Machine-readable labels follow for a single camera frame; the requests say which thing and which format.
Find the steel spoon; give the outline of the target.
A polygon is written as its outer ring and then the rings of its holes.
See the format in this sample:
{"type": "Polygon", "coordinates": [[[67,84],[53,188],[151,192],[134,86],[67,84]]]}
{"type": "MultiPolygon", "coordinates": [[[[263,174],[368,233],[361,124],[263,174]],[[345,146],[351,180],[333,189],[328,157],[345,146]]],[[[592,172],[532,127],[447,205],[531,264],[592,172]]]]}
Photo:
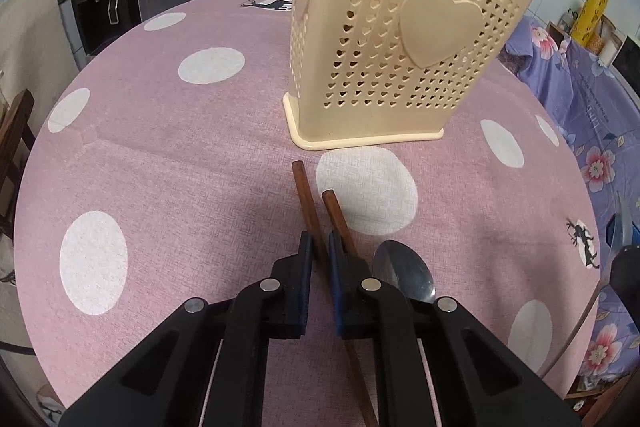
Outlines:
{"type": "Polygon", "coordinates": [[[397,287],[407,298],[434,303],[434,277],[423,259],[404,243],[386,239],[378,245],[372,261],[372,275],[397,287]]]}

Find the brown wooden chopstick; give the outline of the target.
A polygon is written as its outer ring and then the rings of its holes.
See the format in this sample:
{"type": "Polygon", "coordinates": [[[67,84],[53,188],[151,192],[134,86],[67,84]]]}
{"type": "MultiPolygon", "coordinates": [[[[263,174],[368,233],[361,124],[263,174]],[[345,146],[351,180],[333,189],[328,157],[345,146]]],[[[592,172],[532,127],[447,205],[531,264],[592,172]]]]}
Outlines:
{"type": "Polygon", "coordinates": [[[322,272],[323,278],[326,281],[326,287],[331,288],[330,280],[330,265],[328,260],[328,254],[326,253],[326,243],[324,243],[322,230],[320,227],[320,221],[314,205],[314,196],[312,196],[310,185],[307,178],[307,173],[303,161],[296,160],[292,162],[292,171],[294,181],[296,185],[296,192],[300,204],[300,209],[303,213],[303,218],[306,225],[306,230],[314,238],[314,243],[317,248],[318,265],[322,272]]]}
{"type": "MultiPolygon", "coordinates": [[[[333,228],[340,233],[341,238],[343,239],[345,251],[350,255],[359,258],[356,244],[352,238],[352,233],[350,233],[340,202],[338,201],[334,191],[324,191],[322,193],[322,200],[333,228]]],[[[367,383],[362,373],[355,343],[353,343],[352,340],[346,340],[344,342],[344,346],[349,367],[349,378],[352,383],[352,390],[354,391],[358,407],[360,408],[362,419],[367,427],[378,427],[378,419],[376,418],[374,407],[368,392],[367,383]]]]}

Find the purple floral cloth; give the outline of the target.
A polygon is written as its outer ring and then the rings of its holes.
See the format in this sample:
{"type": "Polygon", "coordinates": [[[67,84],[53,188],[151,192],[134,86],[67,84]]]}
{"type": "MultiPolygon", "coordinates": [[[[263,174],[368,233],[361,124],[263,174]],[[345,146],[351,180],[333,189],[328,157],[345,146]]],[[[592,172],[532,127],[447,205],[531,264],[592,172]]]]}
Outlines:
{"type": "MultiPolygon", "coordinates": [[[[588,265],[606,268],[618,204],[639,218],[639,107],[596,54],[566,37],[555,41],[526,16],[499,55],[551,117],[573,152],[597,230],[588,265]]],[[[600,291],[596,321],[578,372],[582,390],[602,388],[639,363],[639,329],[611,289],[600,291]]]]}

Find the pink polka dot tablecloth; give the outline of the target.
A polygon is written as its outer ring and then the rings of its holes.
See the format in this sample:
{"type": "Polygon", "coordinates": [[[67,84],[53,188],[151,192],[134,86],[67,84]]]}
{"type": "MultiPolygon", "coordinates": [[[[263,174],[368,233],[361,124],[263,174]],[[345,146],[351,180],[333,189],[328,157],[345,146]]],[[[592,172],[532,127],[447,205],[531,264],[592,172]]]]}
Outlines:
{"type": "Polygon", "coordinates": [[[233,298],[294,254],[304,228],[292,166],[333,192],[358,253],[412,248],[457,300],[557,395],[588,338],[557,366],[598,274],[572,228],[597,230],[578,161],[548,110],[506,66],[446,67],[409,84],[405,60],[344,70],[329,108],[430,108],[436,141],[302,150],[285,0],[194,0],[94,58],[44,118],[16,208],[18,299],[64,407],[198,297],[233,298]]]}

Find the yellow roll package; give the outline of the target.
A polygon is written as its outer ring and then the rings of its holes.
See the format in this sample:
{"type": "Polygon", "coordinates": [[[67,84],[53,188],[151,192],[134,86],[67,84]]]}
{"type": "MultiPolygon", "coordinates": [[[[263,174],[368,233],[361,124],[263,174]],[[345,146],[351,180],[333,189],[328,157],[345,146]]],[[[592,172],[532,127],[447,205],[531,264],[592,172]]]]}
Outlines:
{"type": "Polygon", "coordinates": [[[586,46],[605,12],[608,0],[586,0],[570,31],[570,38],[586,46]]]}

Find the dark wooden chair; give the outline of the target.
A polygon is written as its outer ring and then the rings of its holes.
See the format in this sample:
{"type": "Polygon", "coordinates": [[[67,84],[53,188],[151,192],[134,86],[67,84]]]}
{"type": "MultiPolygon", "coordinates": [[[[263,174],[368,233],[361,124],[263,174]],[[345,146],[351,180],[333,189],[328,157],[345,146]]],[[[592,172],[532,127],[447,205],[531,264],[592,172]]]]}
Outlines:
{"type": "Polygon", "coordinates": [[[35,135],[29,128],[29,117],[35,106],[35,99],[28,89],[17,93],[1,125],[0,176],[1,183],[9,179],[14,185],[14,197],[20,189],[23,171],[14,161],[21,144],[32,150],[35,135]]]}

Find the beige plastic utensil holder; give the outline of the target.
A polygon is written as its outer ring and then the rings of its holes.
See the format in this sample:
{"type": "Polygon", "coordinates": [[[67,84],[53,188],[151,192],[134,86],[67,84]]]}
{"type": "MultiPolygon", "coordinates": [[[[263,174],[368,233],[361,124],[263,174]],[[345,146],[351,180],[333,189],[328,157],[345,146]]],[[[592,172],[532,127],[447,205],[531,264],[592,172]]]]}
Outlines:
{"type": "Polygon", "coordinates": [[[304,150],[437,140],[532,0],[293,0],[283,107],[304,150]]]}

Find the beige fabric cover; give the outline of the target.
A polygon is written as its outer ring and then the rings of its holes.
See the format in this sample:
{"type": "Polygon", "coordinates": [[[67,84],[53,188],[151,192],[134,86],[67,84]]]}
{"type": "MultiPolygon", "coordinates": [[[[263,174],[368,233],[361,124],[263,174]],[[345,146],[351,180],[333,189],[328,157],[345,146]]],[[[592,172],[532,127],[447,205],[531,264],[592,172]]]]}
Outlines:
{"type": "Polygon", "coordinates": [[[11,103],[23,90],[35,106],[29,127],[39,132],[78,74],[58,0],[1,2],[1,100],[11,103]]]}

